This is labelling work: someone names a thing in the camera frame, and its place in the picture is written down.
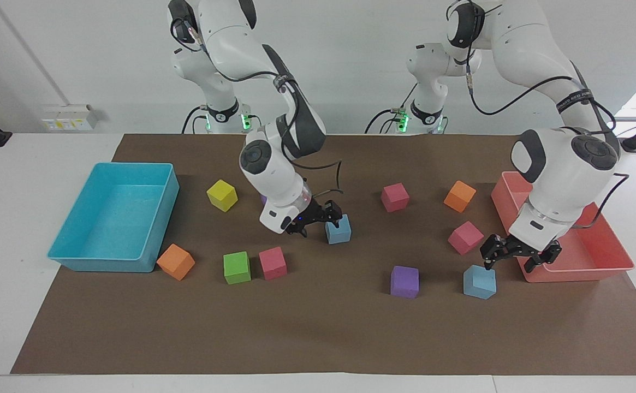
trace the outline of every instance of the plastic bin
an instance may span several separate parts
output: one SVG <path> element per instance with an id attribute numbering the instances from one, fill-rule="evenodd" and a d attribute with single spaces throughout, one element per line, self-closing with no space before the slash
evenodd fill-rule
<path id="1" fill-rule="evenodd" d="M 171 164 L 96 164 L 48 257 L 74 271 L 152 271 L 179 190 Z"/>
<path id="2" fill-rule="evenodd" d="M 492 201 L 507 234 L 531 191 L 532 186 L 518 172 L 503 172 L 492 190 Z M 587 206 L 578 224 L 589 224 L 597 210 L 594 203 Z M 529 257 L 517 258 L 528 282 L 597 281 L 635 267 L 604 216 L 597 219 L 594 227 L 571 229 L 558 241 L 563 251 L 555 262 L 538 266 L 532 273 L 524 270 Z"/>

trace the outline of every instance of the white wall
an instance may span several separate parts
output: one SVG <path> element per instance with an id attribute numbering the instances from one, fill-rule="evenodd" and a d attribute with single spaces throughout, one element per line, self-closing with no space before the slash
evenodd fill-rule
<path id="1" fill-rule="evenodd" d="M 15 107 L 33 114 L 23 128 L 1 110 L 0 121 L 35 131 L 39 105 L 71 102 L 98 110 L 97 132 L 179 132 L 203 95 L 171 70 L 177 45 L 167 2 L 0 0 L 0 80 L 11 89 L 0 89 L 0 108 L 17 101 Z M 636 91 L 636 2 L 540 2 L 560 47 L 600 102 L 618 110 Z M 284 58 L 328 130 L 362 132 L 375 112 L 403 100 L 414 82 L 405 69 L 407 53 L 438 40 L 450 0 L 255 3 L 258 38 Z M 452 132 L 518 134 L 560 125 L 554 105 L 540 94 L 490 119 L 474 112 L 463 79 L 447 83 Z M 480 104 L 496 109 L 520 91 L 486 55 L 475 76 Z M 239 84 L 237 92 L 265 121 L 285 111 L 266 80 Z"/>

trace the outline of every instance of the orange cube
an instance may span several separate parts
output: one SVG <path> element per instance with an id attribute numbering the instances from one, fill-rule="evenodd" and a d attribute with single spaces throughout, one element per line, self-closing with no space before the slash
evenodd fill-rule
<path id="1" fill-rule="evenodd" d="M 444 204 L 457 212 L 463 212 L 468 204 L 471 203 L 473 195 L 475 195 L 475 188 L 468 186 L 462 181 L 457 181 L 451 187 Z"/>
<path id="2" fill-rule="evenodd" d="M 170 248 L 163 252 L 160 259 L 158 259 L 158 266 L 165 273 L 181 281 L 194 266 L 194 259 L 184 249 L 181 249 L 176 244 L 171 244 Z"/>

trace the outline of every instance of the blue cube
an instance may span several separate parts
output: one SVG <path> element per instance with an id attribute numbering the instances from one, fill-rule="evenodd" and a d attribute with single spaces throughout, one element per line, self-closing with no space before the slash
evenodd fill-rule
<path id="1" fill-rule="evenodd" d="M 489 299 L 497 292 L 494 270 L 473 265 L 463 273 L 463 293 L 480 299 Z"/>
<path id="2" fill-rule="evenodd" d="M 347 243 L 352 237 L 352 227 L 349 225 L 349 217 L 342 215 L 342 219 L 337 222 L 337 228 L 332 222 L 325 222 L 325 233 L 328 235 L 328 244 Z"/>

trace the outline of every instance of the white table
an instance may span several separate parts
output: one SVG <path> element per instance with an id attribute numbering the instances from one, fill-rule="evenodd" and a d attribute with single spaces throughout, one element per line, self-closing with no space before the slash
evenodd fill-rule
<path id="1" fill-rule="evenodd" d="M 0 391 L 636 391 L 636 377 L 605 376 L 9 376 L 58 271 L 46 251 L 89 171 L 110 161 L 120 140 L 15 134 L 0 148 Z M 615 192 L 605 216 L 636 265 L 636 155 L 625 157 L 617 171 L 632 177 Z M 636 269 L 630 277 L 636 287 Z"/>

